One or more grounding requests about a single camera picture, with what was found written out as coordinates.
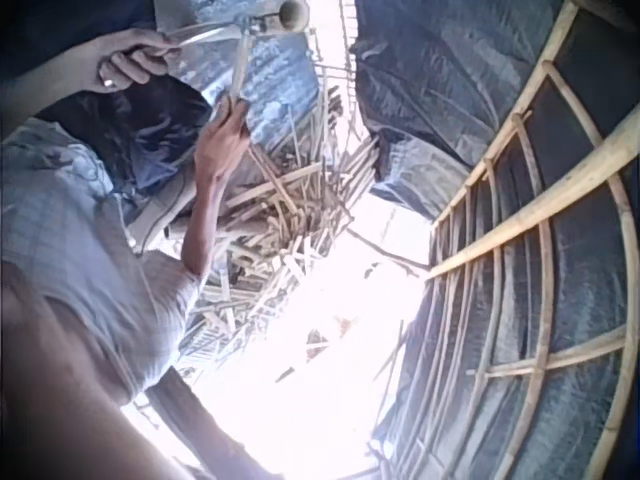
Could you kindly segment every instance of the curved bamboo rib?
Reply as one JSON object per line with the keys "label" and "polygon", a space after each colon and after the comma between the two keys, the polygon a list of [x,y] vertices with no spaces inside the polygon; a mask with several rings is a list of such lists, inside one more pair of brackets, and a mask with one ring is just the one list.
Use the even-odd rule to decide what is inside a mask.
{"label": "curved bamboo rib", "polygon": [[[498,185],[496,182],[495,172],[493,171],[493,162],[487,160],[487,172],[489,174],[489,187],[491,189],[491,214],[492,214],[492,227],[495,229],[500,219],[499,212],[499,199],[498,199]],[[493,298],[491,303],[491,317],[489,319],[489,327],[487,329],[487,337],[484,342],[482,354],[480,356],[480,362],[478,364],[478,371],[476,373],[476,380],[473,385],[473,391],[471,393],[471,399],[469,400],[469,407],[467,409],[467,415],[465,418],[462,434],[458,439],[458,442],[453,450],[452,460],[449,463],[445,471],[442,474],[442,478],[448,478],[452,471],[455,470],[460,460],[460,454],[462,449],[466,445],[469,438],[469,432],[475,421],[476,411],[482,400],[482,396],[487,387],[487,376],[485,375],[487,368],[489,367],[489,360],[491,352],[493,351],[493,345],[495,343],[496,331],[498,330],[498,323],[500,321],[500,310],[502,303],[502,249],[500,246],[496,246],[493,250]]]}
{"label": "curved bamboo rib", "polygon": [[[569,107],[577,117],[580,125],[582,125],[582,128],[584,128],[593,146],[600,146],[603,142],[602,136],[578,96],[571,87],[567,85],[560,72],[551,62],[544,62],[543,68],[565,101],[569,104]],[[600,440],[596,445],[596,449],[593,452],[591,461],[585,472],[585,478],[589,479],[602,477],[609,457],[611,456],[611,451],[618,438],[620,424],[622,423],[622,417],[624,416],[629,393],[631,392],[636,358],[638,355],[638,331],[640,328],[640,319],[638,317],[638,237],[633,213],[631,212],[627,192],[617,173],[608,179],[608,185],[620,216],[622,242],[627,265],[627,322],[625,344],[622,350],[620,365],[620,378],[618,379],[616,392],[613,396],[609,417],[607,418]]]}
{"label": "curved bamboo rib", "polygon": [[[454,216],[451,218],[451,223],[449,224],[449,231],[451,235],[449,237],[449,252],[453,254],[460,238],[460,222],[459,219]],[[443,318],[445,319],[444,327],[440,328],[440,332],[438,334],[438,342],[436,344],[435,352],[433,353],[433,358],[436,359],[433,362],[432,368],[429,370],[429,376],[427,377],[427,384],[425,386],[425,391],[422,394],[422,398],[420,400],[420,405],[418,407],[418,416],[414,419],[413,426],[411,427],[411,432],[409,434],[409,445],[407,449],[400,456],[400,461],[398,462],[398,471],[401,473],[400,477],[403,477],[403,473],[407,465],[405,462],[409,459],[410,454],[413,452],[413,441],[418,437],[418,433],[420,427],[422,426],[423,417],[425,410],[429,404],[429,402],[433,399],[431,392],[434,387],[434,380],[436,378],[435,372],[439,368],[440,364],[444,362],[444,354],[441,356],[441,351],[443,349],[443,345],[446,344],[446,336],[449,333],[449,329],[451,327],[451,311],[453,308],[453,298],[455,289],[458,285],[458,280],[460,278],[460,272],[452,272],[451,275],[448,275],[445,280],[445,308],[443,311]]]}
{"label": "curved bamboo rib", "polygon": [[[438,261],[442,261],[442,257],[443,257],[443,250],[444,250],[444,239],[442,238],[442,232],[441,230],[435,230],[434,234],[436,235],[436,259]],[[442,279],[442,278],[438,278],[437,282],[434,282],[433,285],[433,301],[431,302],[431,305],[429,306],[429,314],[427,316],[427,325],[425,328],[425,332],[424,332],[424,338],[422,339],[422,344],[420,346],[420,353],[418,355],[418,363],[416,365],[416,371],[421,371],[423,368],[423,363],[424,363],[424,359],[426,356],[426,348],[427,348],[427,338],[429,338],[429,334],[431,332],[431,328],[434,325],[435,322],[433,322],[431,320],[431,317],[433,316],[433,312],[435,309],[435,305],[436,305],[436,301],[435,301],[435,297],[436,297],[436,293],[439,291],[440,288],[440,283],[441,282],[445,282],[445,296],[446,296],[446,279]],[[409,410],[409,403],[411,402],[411,399],[414,398],[415,396],[415,391],[416,391],[416,385],[417,385],[417,378],[418,375],[414,375],[414,377],[411,379],[411,384],[409,386],[409,394],[407,395],[407,406],[404,408],[403,410],[403,414],[402,417],[400,419],[400,427],[399,427],[399,431],[404,428],[404,424],[407,420],[407,412]],[[419,411],[422,411],[423,409],[423,405],[422,402],[424,400],[424,397],[422,398],[422,400],[420,401],[420,406],[418,408]],[[412,444],[412,439],[414,438],[413,432],[415,430],[415,423],[414,423],[414,427],[412,428],[411,434],[409,435],[409,441],[407,442],[407,448],[404,452],[400,453],[400,457],[398,459],[397,462],[397,469],[400,470],[403,468],[403,463],[405,461],[405,458],[407,456],[409,456],[409,453],[412,451],[413,449],[413,444]]]}
{"label": "curved bamboo rib", "polygon": [[[592,338],[591,340],[576,345],[575,347],[561,350],[560,352],[549,355],[547,362],[547,370],[556,370],[558,368],[569,367],[578,363],[584,363],[594,358],[608,355],[609,353],[620,350],[625,345],[625,335],[627,328],[621,326],[615,330],[604,333]],[[502,365],[494,365],[489,368],[487,377],[511,377],[515,375],[529,375],[533,372],[535,365],[534,358],[527,358],[517,362],[505,363]],[[475,370],[467,370],[467,375],[475,375]]]}
{"label": "curved bamboo rib", "polygon": [[[522,117],[514,115],[513,124],[518,132],[518,137],[522,144],[524,158],[529,171],[529,178],[533,186],[533,194],[537,197],[542,194],[542,179],[540,171],[533,153],[531,140],[524,127]],[[498,467],[496,478],[504,479],[509,475],[515,462],[516,456],[522,447],[522,443],[529,432],[531,421],[536,411],[542,383],[544,381],[545,366],[549,356],[549,342],[551,340],[551,327],[553,322],[553,291],[554,291],[554,267],[553,267],[553,245],[551,242],[551,226],[549,220],[543,220],[538,225],[540,235],[540,254],[542,258],[542,300],[540,306],[540,329],[538,332],[538,345],[533,365],[533,372],[529,379],[527,395],[520,416],[513,430],[511,440]]]}
{"label": "curved bamboo rib", "polygon": [[[465,246],[471,243],[471,219],[472,219],[471,192],[467,191],[467,194],[465,196]],[[477,271],[476,267],[477,267],[476,265],[473,265],[474,278],[475,278],[475,273]],[[447,380],[445,382],[445,386],[443,390],[443,395],[439,404],[437,405],[437,407],[434,407],[433,409],[430,408],[430,414],[428,417],[430,422],[430,427],[429,427],[429,431],[427,432],[427,436],[423,442],[424,448],[420,451],[418,455],[418,460],[415,462],[408,478],[415,477],[415,475],[418,473],[418,470],[422,466],[425,456],[431,453],[431,447],[433,446],[433,442],[437,438],[437,435],[439,434],[440,429],[444,423],[444,419],[446,417],[446,413],[449,406],[449,399],[455,387],[455,379],[457,378],[458,371],[460,370],[460,361],[462,358],[462,346],[464,345],[464,338],[466,335],[467,323],[469,320],[469,304],[471,303],[470,297],[472,295],[471,294],[472,280],[470,278],[470,269],[471,269],[471,265],[467,264],[464,266],[462,305],[460,308],[460,321],[458,323],[456,341],[453,347],[452,366],[449,369],[449,373],[447,375]],[[442,355],[442,361],[440,364],[441,367],[442,365],[444,365],[444,361],[446,358],[445,353],[446,352],[444,352]]]}
{"label": "curved bamboo rib", "polygon": [[513,124],[511,123],[511,116],[514,113],[524,113],[525,110],[531,104],[533,97],[537,93],[540,85],[542,85],[542,81],[545,78],[545,74],[542,71],[541,63],[544,60],[553,60],[560,47],[564,43],[564,39],[567,37],[571,26],[573,25],[573,21],[578,13],[578,7],[575,6],[570,0],[565,0],[560,13],[558,14],[558,18],[551,29],[551,33],[549,34],[549,38],[547,39],[547,43],[544,46],[544,49],[540,53],[540,58],[538,59],[538,63],[533,68],[531,72],[531,76],[527,81],[527,84],[522,89],[522,93],[520,93],[520,97],[516,101],[515,105],[511,109],[509,116],[498,130],[498,133],[494,137],[491,145],[487,148],[487,151],[483,155],[483,161],[480,161],[475,168],[471,171],[464,184],[458,190],[458,193],[451,199],[449,204],[440,212],[438,218],[433,223],[433,226],[436,227],[440,222],[442,222],[449,213],[451,213],[452,209],[460,202],[460,200],[464,197],[465,189],[471,187],[474,183],[478,181],[478,179],[482,176],[482,174],[486,171],[486,159],[497,159],[502,149],[506,146],[509,139],[513,135]]}
{"label": "curved bamboo rib", "polygon": [[427,278],[442,275],[484,255],[496,246],[508,242],[541,221],[561,212],[602,185],[638,155],[640,148],[638,124],[640,124],[640,105],[636,105],[598,148],[542,195],[484,237],[433,267],[427,274]]}

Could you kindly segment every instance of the wrist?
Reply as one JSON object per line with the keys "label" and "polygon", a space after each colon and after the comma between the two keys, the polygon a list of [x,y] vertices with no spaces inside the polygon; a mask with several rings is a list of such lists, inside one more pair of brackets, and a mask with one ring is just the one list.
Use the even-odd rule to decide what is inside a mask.
{"label": "wrist", "polygon": [[226,186],[227,181],[224,178],[196,182],[196,196],[209,202],[221,200]]}

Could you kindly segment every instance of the wooden structure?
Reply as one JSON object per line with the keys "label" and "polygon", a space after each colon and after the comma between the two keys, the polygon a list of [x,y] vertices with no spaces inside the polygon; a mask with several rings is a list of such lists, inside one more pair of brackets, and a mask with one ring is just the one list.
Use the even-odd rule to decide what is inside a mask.
{"label": "wooden structure", "polygon": [[[433,356],[434,359],[426,381],[426,389],[424,392],[417,392],[415,378],[418,375],[415,375],[408,394],[408,398],[422,396],[418,407],[420,416],[419,418],[408,418],[407,409],[405,409],[404,417],[400,420],[401,425],[411,425],[411,427],[409,428],[408,446],[399,453],[399,459],[396,462],[396,475],[398,478],[417,478],[425,462],[430,462],[432,466],[435,466],[440,471],[440,478],[452,478],[490,380],[496,377],[527,375],[529,380],[527,382],[526,398],[496,473],[497,478],[507,478],[512,472],[517,455],[530,431],[546,372],[551,369],[587,362],[621,350],[620,372],[615,395],[599,442],[585,470],[584,478],[602,477],[607,466],[620,431],[632,384],[637,381],[634,372],[638,355],[640,322],[638,308],[640,288],[638,283],[638,238],[629,199],[618,172],[633,161],[640,150],[640,105],[636,105],[627,117],[618,124],[617,128],[606,138],[603,138],[589,112],[572,90],[571,85],[563,79],[555,67],[554,59],[573,25],[580,8],[579,5],[584,3],[589,4],[591,7],[594,4],[598,4],[598,8],[595,8],[595,10],[605,20],[610,21],[613,19],[615,22],[610,21],[610,23],[614,25],[620,24],[619,15],[613,15],[611,10],[606,8],[604,2],[566,1],[564,3],[539,61],[511,113],[485,152],[482,161],[477,164],[460,191],[442,211],[434,224],[432,251],[435,251],[436,261],[435,265],[427,273],[427,277],[435,285],[433,287],[434,290],[436,288],[444,288],[444,313],[437,345],[435,350],[429,351],[429,356]],[[552,82],[570,107],[573,115],[575,115],[591,141],[593,150],[571,171],[566,173],[564,177],[545,189],[540,178],[538,159],[534,154],[527,132],[527,119],[531,113],[532,101],[546,79]],[[512,139],[519,141],[521,144],[534,199],[521,208],[520,211],[500,223],[498,214],[500,191],[496,182],[494,165]],[[493,225],[484,236],[472,241],[470,221],[473,215],[472,211],[475,212],[475,208],[472,210],[473,193],[478,184],[485,179],[488,180],[491,192]],[[626,324],[593,338],[582,345],[550,354],[555,291],[550,219],[574,203],[579,202],[601,185],[606,185],[610,190],[617,207],[622,231],[626,263]],[[463,247],[459,248],[461,243],[460,231],[463,222],[466,223],[466,228],[464,229],[466,238],[464,239]],[[535,356],[512,364],[492,366],[490,358],[496,341],[500,318],[499,305],[502,302],[502,281],[504,276],[502,271],[502,249],[504,245],[532,229],[537,231],[542,260],[542,295]],[[494,262],[493,299],[488,332],[477,368],[467,372],[475,376],[473,390],[466,411],[459,412],[464,417],[464,426],[462,433],[458,435],[452,460],[445,464],[433,454],[433,445],[442,433],[443,419],[450,407],[454,381],[460,369],[461,352],[467,325],[470,321],[469,299],[472,295],[473,279],[478,274],[479,268],[477,260],[485,255],[491,255]],[[445,360],[447,352],[446,338],[451,336],[450,329],[452,328],[452,302],[458,288],[462,288],[462,308],[460,310],[460,318],[456,319],[458,330],[455,335],[455,345],[453,349],[449,347],[449,357],[448,360]],[[423,341],[416,371],[420,371],[422,368],[422,362],[426,357],[426,349],[427,342]],[[445,361],[451,362],[446,375],[443,374]],[[441,394],[435,395],[434,392],[438,391]],[[420,427],[423,419],[427,419],[428,428],[426,435],[422,437],[420,435]]]}

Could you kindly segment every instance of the plaid shirt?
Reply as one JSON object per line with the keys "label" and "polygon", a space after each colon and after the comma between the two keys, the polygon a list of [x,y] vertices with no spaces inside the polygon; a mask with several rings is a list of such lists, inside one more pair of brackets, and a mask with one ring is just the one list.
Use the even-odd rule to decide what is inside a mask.
{"label": "plaid shirt", "polygon": [[102,162],[58,124],[15,131],[2,173],[2,259],[76,312],[133,399],[177,358],[202,282],[161,252],[134,255]]}

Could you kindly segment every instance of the bamboo frame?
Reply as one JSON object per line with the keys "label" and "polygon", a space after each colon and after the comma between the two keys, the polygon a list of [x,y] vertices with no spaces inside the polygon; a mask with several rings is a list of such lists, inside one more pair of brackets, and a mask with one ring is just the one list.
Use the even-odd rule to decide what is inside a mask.
{"label": "bamboo frame", "polygon": [[507,142],[513,135],[513,124],[511,123],[511,119],[514,113],[523,114],[525,110],[529,108],[531,101],[533,100],[534,95],[540,89],[542,82],[544,80],[545,74],[542,70],[542,62],[544,60],[552,60],[558,54],[560,47],[564,43],[565,38],[569,34],[569,30],[573,25],[573,21],[578,13],[578,7],[575,6],[571,1],[565,0],[560,13],[558,14],[558,18],[556,19],[555,24],[549,34],[549,38],[547,39],[547,43],[540,54],[540,58],[538,59],[538,63],[533,68],[531,72],[531,76],[527,81],[520,97],[516,101],[515,105],[511,109],[511,113],[507,116],[507,120],[502,124],[500,130],[494,137],[491,145],[487,148],[487,151],[484,153],[482,161],[480,161],[475,168],[471,171],[467,180],[465,180],[462,188],[458,191],[458,193],[453,197],[453,199],[449,202],[444,210],[438,215],[438,218],[433,223],[434,228],[436,228],[442,220],[451,212],[453,207],[457,205],[460,200],[464,197],[464,190],[467,187],[471,187],[476,181],[483,175],[483,173],[487,170],[486,168],[486,160],[491,159],[497,160],[500,156],[500,153],[507,145]]}
{"label": "bamboo frame", "polygon": [[[620,424],[628,401],[633,382],[633,373],[635,371],[635,361],[638,353],[640,318],[638,305],[638,239],[633,214],[618,171],[635,158],[640,150],[640,135],[637,132],[637,126],[640,124],[640,105],[636,105],[636,107],[618,124],[616,129],[606,139],[602,139],[602,136],[584,108],[584,105],[582,105],[573,90],[566,84],[552,62],[560,49],[564,38],[569,32],[577,11],[577,6],[570,2],[565,2],[554,26],[554,31],[552,31],[549,37],[547,46],[543,50],[538,64],[534,68],[532,77],[523,90],[521,97],[512,109],[512,114],[507,118],[505,124],[502,126],[498,135],[485,153],[483,162],[481,162],[470,174],[463,187],[456,194],[450,204],[443,210],[434,224],[434,227],[438,227],[446,218],[451,219],[453,217],[453,215],[450,214],[453,212],[455,205],[459,203],[462,197],[467,195],[467,190],[475,184],[483,176],[483,172],[486,171],[486,176],[489,178],[492,194],[492,208],[494,214],[493,229],[471,245],[467,244],[467,246],[457,254],[450,256],[444,261],[438,259],[438,265],[431,269],[428,274],[428,278],[437,279],[443,274],[449,274],[447,277],[450,278],[451,273],[453,273],[452,270],[457,269],[462,265],[465,266],[466,273],[468,272],[470,262],[491,250],[494,250],[495,262],[496,259],[499,259],[499,257],[495,255],[495,252],[499,251],[503,244],[534,227],[538,227],[540,235],[543,277],[540,331],[535,357],[507,365],[490,367],[488,365],[488,356],[493,349],[493,342],[499,319],[499,303],[501,294],[501,288],[499,288],[501,281],[496,283],[497,277],[494,275],[493,308],[482,357],[477,371],[467,371],[467,374],[471,373],[476,375],[476,382],[471,395],[467,417],[463,427],[463,434],[454,449],[452,462],[447,465],[442,472],[442,478],[448,478],[451,476],[459,462],[462,450],[466,445],[468,435],[473,423],[475,422],[475,414],[486,388],[488,378],[527,374],[531,375],[525,403],[522,411],[520,412],[520,416],[510,439],[505,456],[498,467],[496,474],[497,478],[506,478],[515,464],[515,459],[519,449],[529,432],[533,416],[535,414],[536,405],[542,390],[544,374],[547,370],[575,365],[622,349],[621,371],[612,406],[598,445],[596,446],[590,464],[585,471],[584,478],[600,478],[603,475],[620,430]],[[526,109],[547,76],[555,84],[557,89],[565,98],[565,101],[570,106],[572,112],[579,120],[588,138],[594,145],[594,150],[562,179],[543,192],[533,147],[526,132],[524,121],[530,114]],[[498,202],[493,163],[514,134],[518,135],[522,144],[525,161],[527,162],[536,198],[510,218],[503,221],[500,225],[497,225],[496,207]],[[618,210],[625,251],[627,267],[626,325],[614,329],[611,332],[602,334],[582,345],[577,345],[561,352],[549,354],[548,350],[553,321],[553,250],[549,218],[579,201],[605,182],[611,191]],[[496,271],[499,270],[501,277],[501,261],[495,264],[497,267]],[[460,332],[456,338],[456,346],[458,344],[459,337]],[[441,422],[444,418],[442,406],[446,406],[449,394],[450,389],[446,386],[444,391],[445,396],[441,400],[439,408],[436,410],[436,422]],[[435,430],[437,430],[437,426],[432,428],[428,433],[426,441],[422,444],[423,448],[421,448],[418,461],[414,465],[409,478],[414,478],[425,455],[429,455],[428,458],[432,456],[430,449],[433,444],[433,431]],[[403,455],[401,455],[400,458],[400,464],[402,464],[402,460],[405,460],[405,457],[409,457],[408,453],[411,453],[411,451],[412,449],[407,449],[407,451],[403,452]]]}
{"label": "bamboo frame", "polygon": [[[602,135],[600,135],[595,122],[578,96],[562,78],[560,72],[551,62],[546,62],[543,68],[569,104],[593,146],[597,148],[602,145]],[[620,216],[620,228],[622,230],[622,242],[627,266],[627,321],[625,345],[622,350],[620,365],[620,378],[618,379],[607,423],[593,452],[585,478],[600,478],[604,474],[607,461],[611,456],[611,451],[620,432],[622,417],[624,416],[633,382],[633,373],[638,355],[638,331],[640,329],[640,319],[638,318],[638,237],[633,213],[631,212],[629,198],[620,175],[617,173],[612,175],[607,180],[607,183]]]}
{"label": "bamboo frame", "polygon": [[[472,207],[471,207],[471,192],[468,191],[467,195],[465,195],[465,245],[469,245],[472,241],[471,230],[472,230]],[[471,306],[471,297],[473,296],[473,285],[475,283],[475,278],[477,274],[477,264],[474,264],[471,267],[470,264],[465,265],[464,269],[464,281],[463,281],[463,290],[462,290],[462,305],[460,308],[460,323],[458,325],[458,332],[456,334],[456,340],[453,349],[453,364],[449,369],[449,373],[447,375],[447,381],[444,387],[444,394],[442,397],[442,401],[438,405],[437,412],[435,413],[435,421],[429,432],[427,433],[427,437],[422,444],[422,450],[418,455],[418,460],[415,462],[411,474],[409,478],[414,478],[417,474],[418,469],[421,467],[422,462],[424,460],[425,455],[429,455],[428,458],[435,459],[435,455],[432,454],[431,448],[434,442],[438,439],[442,426],[444,424],[444,419],[446,418],[446,414],[449,410],[449,400],[453,395],[455,390],[455,379],[458,376],[458,372],[460,370],[460,362],[462,360],[462,350],[464,341],[466,338],[467,332],[467,324],[469,321],[469,313]],[[442,363],[444,364],[445,356],[443,355]],[[444,472],[444,465],[441,466],[441,471]]]}
{"label": "bamboo frame", "polygon": [[638,154],[640,105],[637,105],[602,144],[554,183],[484,237],[431,269],[434,278],[488,253],[537,226],[605,183]]}
{"label": "bamboo frame", "polygon": [[[522,151],[524,152],[525,162],[529,171],[529,178],[533,187],[533,194],[537,197],[542,194],[543,186],[540,178],[540,171],[531,140],[524,126],[522,117],[518,114],[512,119],[515,125]],[[554,267],[553,267],[553,243],[551,240],[551,225],[549,220],[543,220],[538,225],[540,237],[540,254],[542,257],[542,299],[540,306],[540,328],[538,331],[538,344],[536,346],[536,354],[533,366],[533,372],[529,378],[527,394],[524,399],[520,416],[516,422],[516,426],[511,434],[511,440],[507,446],[502,462],[498,467],[496,478],[503,480],[509,475],[511,468],[516,460],[516,456],[520,451],[520,447],[524,443],[524,439],[529,433],[533,415],[536,411],[540,393],[542,392],[542,383],[544,381],[545,366],[547,357],[549,356],[549,343],[551,341],[551,327],[553,322],[553,292],[554,292]]]}
{"label": "bamboo frame", "polygon": [[[618,327],[610,332],[598,335],[580,345],[552,353],[546,365],[547,370],[556,370],[578,363],[584,363],[594,358],[608,355],[620,350],[625,345],[626,325]],[[535,358],[518,360],[517,362],[493,365],[487,371],[487,377],[511,377],[516,375],[528,375],[533,372]],[[467,375],[475,375],[475,370],[467,370]]]}
{"label": "bamboo frame", "polygon": [[[489,174],[489,188],[491,189],[491,216],[493,228],[495,229],[500,219],[498,184],[496,182],[496,175],[493,170],[493,162],[491,160],[486,160],[486,168],[487,173]],[[469,400],[469,407],[467,409],[464,428],[462,430],[463,434],[453,450],[451,463],[446,466],[442,473],[442,478],[448,478],[451,476],[452,471],[455,470],[458,465],[462,449],[466,445],[469,432],[471,431],[471,427],[475,421],[476,412],[487,387],[488,379],[486,377],[486,371],[489,367],[489,357],[493,351],[502,307],[502,248],[500,246],[496,246],[493,250],[493,298],[491,305],[489,328],[487,329],[487,337],[480,356],[480,363],[478,365],[478,371],[476,372],[476,380],[473,385],[471,399]]]}
{"label": "bamboo frame", "polygon": [[[450,228],[449,231],[448,231],[451,236],[452,236],[452,231],[453,231],[452,228]],[[444,244],[445,244],[444,239],[441,238],[441,235],[444,235],[444,233],[435,232],[435,234],[438,236],[438,238],[436,239],[436,244],[437,244],[437,247],[436,247],[437,248],[437,253],[436,253],[436,255],[438,256],[438,259],[441,260],[442,259],[442,255],[443,255],[443,250],[444,250]],[[425,327],[425,334],[424,334],[424,338],[422,340],[422,344],[421,344],[421,347],[420,347],[420,354],[418,356],[418,364],[417,364],[416,370],[421,369],[422,365],[424,363],[424,358],[426,356],[426,347],[427,347],[426,339],[429,337],[429,333],[431,332],[431,329],[432,329],[433,325],[435,324],[435,321],[432,321],[433,313],[434,313],[434,310],[435,310],[435,304],[436,304],[435,295],[436,295],[436,292],[438,292],[438,290],[440,288],[440,284],[442,282],[445,283],[445,297],[446,297],[447,292],[448,292],[448,285],[449,284],[446,281],[446,279],[439,278],[439,279],[437,279],[436,282],[434,282],[434,286],[433,286],[433,299],[434,299],[434,301],[431,302],[431,306],[429,307],[429,315],[427,317],[427,325]],[[427,388],[425,388],[425,393],[422,395],[422,398],[420,400],[420,405],[418,407],[418,411],[419,412],[423,412],[425,407],[426,407],[426,402],[427,402],[427,399],[428,399],[427,393],[429,391],[428,384],[429,384],[429,380],[432,377],[432,375],[431,375],[432,372],[433,372],[433,369],[431,369],[429,379],[427,379]],[[417,376],[414,376],[413,379],[411,380],[411,385],[409,386],[409,395],[407,397],[409,399],[408,401],[411,401],[411,399],[414,398],[416,386],[417,386]],[[407,411],[408,411],[408,409],[405,408],[405,410],[403,412],[403,416],[401,417],[401,420],[400,420],[400,429],[404,426],[404,424],[405,424],[405,422],[407,420]],[[414,421],[413,427],[411,428],[411,433],[409,435],[409,442],[408,442],[409,446],[412,443],[412,439],[417,438],[417,431],[418,431],[421,423],[422,422],[420,422],[420,421]],[[410,449],[411,449],[411,447],[407,448],[403,453],[400,454],[400,460],[398,461],[398,470],[402,469],[402,465],[403,465],[405,459],[411,453]]]}

